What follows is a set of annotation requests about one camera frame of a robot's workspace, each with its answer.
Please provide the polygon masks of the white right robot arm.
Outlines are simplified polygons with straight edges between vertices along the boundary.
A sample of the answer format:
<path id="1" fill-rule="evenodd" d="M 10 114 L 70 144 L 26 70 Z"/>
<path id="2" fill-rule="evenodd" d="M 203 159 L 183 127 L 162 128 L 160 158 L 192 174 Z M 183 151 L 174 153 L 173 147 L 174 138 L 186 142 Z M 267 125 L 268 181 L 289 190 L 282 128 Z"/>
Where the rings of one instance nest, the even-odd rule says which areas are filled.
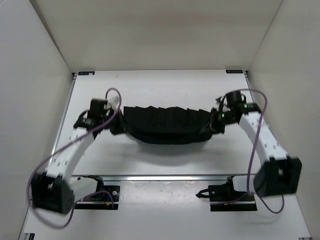
<path id="1" fill-rule="evenodd" d="M 264 120 L 266 107 L 247 102 L 243 91 L 234 90 L 216 99 L 209 129 L 222 134 L 227 125 L 237 123 L 252 143 L 246 176 L 234 176 L 224 187 L 224 195 L 236 200 L 246 192 L 259 197 L 292 195 L 297 192 L 302 162 L 278 143 Z"/>

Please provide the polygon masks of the black pleated skirt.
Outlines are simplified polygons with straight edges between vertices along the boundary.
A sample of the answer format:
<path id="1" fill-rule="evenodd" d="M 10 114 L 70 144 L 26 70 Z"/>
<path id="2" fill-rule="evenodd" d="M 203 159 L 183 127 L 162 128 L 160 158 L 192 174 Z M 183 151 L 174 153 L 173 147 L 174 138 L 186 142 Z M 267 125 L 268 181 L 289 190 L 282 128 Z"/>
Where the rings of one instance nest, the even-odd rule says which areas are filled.
<path id="1" fill-rule="evenodd" d="M 202 109 L 175 107 L 123 108 L 123 119 L 128 134 L 133 138 L 154 145 L 187 145 L 211 139 L 213 133 L 204 130 L 211 113 Z"/>

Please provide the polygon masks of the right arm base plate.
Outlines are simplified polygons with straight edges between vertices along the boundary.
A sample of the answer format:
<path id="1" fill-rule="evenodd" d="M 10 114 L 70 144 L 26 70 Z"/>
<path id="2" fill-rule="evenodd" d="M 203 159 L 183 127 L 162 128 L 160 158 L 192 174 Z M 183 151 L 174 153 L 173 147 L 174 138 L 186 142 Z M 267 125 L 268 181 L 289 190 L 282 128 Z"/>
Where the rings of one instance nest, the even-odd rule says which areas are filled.
<path id="1" fill-rule="evenodd" d="M 211 212 L 255 212 L 255 198 L 246 192 L 236 191 L 231 183 L 209 185 L 196 195 L 199 199 L 209 199 Z"/>

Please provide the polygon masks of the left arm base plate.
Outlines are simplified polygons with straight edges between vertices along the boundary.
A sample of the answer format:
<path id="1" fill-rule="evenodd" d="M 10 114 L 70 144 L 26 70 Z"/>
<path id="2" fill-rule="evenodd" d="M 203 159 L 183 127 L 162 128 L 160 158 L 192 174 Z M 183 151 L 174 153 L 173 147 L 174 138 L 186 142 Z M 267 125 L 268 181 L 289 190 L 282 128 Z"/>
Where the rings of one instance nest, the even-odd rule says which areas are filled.
<path id="1" fill-rule="evenodd" d="M 85 197 L 76 203 L 76 210 L 110 210 L 115 211 L 119 208 L 120 185 L 104 182 L 98 190 L 104 192 L 95 193 L 93 196 Z"/>

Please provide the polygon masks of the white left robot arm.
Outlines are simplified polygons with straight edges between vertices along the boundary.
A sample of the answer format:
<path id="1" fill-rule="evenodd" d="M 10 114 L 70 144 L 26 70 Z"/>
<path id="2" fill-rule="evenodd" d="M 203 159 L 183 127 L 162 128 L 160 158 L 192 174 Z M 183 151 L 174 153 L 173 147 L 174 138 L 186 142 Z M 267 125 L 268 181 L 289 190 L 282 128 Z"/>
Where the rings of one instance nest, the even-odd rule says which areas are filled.
<path id="1" fill-rule="evenodd" d="M 103 130 L 114 129 L 119 122 L 121 103 L 119 96 L 91 100 L 89 109 L 73 124 L 70 142 L 50 157 L 51 162 L 41 164 L 42 172 L 36 169 L 30 176 L 26 192 L 33 209 L 67 215 L 81 199 L 99 199 L 107 193 L 100 176 L 74 178 L 73 172 L 97 136 Z"/>

